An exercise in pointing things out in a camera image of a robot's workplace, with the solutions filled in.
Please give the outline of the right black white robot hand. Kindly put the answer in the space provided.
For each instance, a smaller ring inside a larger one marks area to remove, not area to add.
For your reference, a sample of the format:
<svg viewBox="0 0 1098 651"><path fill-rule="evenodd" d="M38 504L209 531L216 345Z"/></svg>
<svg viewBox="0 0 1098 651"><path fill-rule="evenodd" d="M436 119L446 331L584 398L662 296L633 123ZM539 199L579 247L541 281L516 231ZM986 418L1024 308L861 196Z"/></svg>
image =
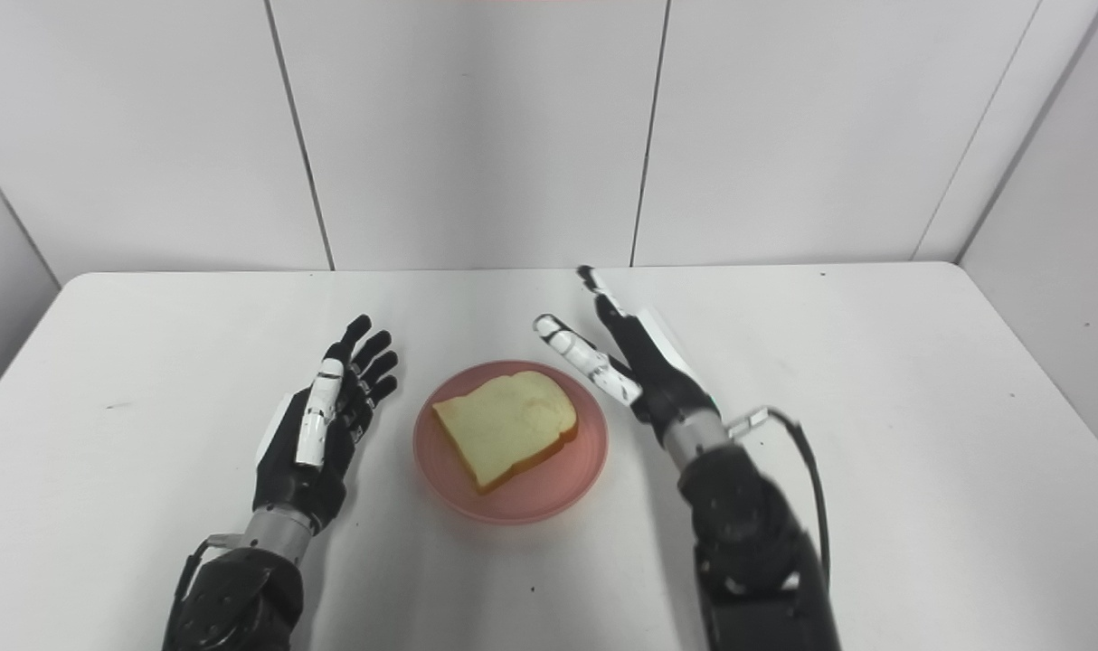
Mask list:
<svg viewBox="0 0 1098 651"><path fill-rule="evenodd" d="M595 268L581 265L575 272L620 355L603 352L553 314L534 321L536 336L595 388L630 409L636 420L651 426L677 465L688 465L697 454L730 444L720 411L690 375L657 323L643 313L621 308Z"/></svg>

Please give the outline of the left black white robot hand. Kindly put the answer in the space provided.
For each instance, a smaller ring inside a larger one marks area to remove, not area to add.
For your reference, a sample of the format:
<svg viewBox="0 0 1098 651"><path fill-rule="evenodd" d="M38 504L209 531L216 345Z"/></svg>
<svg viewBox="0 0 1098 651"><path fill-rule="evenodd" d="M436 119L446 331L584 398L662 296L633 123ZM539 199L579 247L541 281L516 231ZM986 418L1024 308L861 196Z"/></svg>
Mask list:
<svg viewBox="0 0 1098 651"><path fill-rule="evenodd" d="M392 335L359 315L333 343L307 388L281 403L256 469L255 510L296 512L320 534L341 510L357 445L399 388Z"/></svg>

